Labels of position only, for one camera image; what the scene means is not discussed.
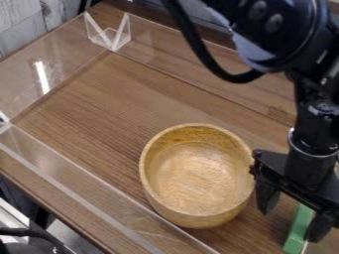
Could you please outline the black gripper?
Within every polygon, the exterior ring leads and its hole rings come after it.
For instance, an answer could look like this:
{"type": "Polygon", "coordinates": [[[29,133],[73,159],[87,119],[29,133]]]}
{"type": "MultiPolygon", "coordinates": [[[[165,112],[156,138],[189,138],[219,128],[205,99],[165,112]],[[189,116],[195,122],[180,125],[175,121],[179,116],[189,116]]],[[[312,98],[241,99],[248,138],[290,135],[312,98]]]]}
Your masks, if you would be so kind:
{"type": "Polygon", "coordinates": [[[310,154],[291,148],[287,154],[253,150],[251,174],[255,180],[256,206],[268,214],[286,193],[315,210],[306,238],[318,243],[339,228],[338,152],[310,154]]]}

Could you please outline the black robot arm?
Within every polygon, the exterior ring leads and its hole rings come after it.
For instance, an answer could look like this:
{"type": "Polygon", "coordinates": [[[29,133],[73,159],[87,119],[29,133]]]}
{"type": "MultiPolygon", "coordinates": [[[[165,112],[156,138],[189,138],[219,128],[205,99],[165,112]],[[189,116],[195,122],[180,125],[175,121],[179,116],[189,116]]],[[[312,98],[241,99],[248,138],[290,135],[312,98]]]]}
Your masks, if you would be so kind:
{"type": "Polygon", "coordinates": [[[316,212],[306,239],[339,228],[339,25],[326,0],[208,0],[233,32],[244,62],[282,71],[294,83],[296,119],[288,152],[253,151],[252,174],[261,212],[284,192],[316,212]]]}

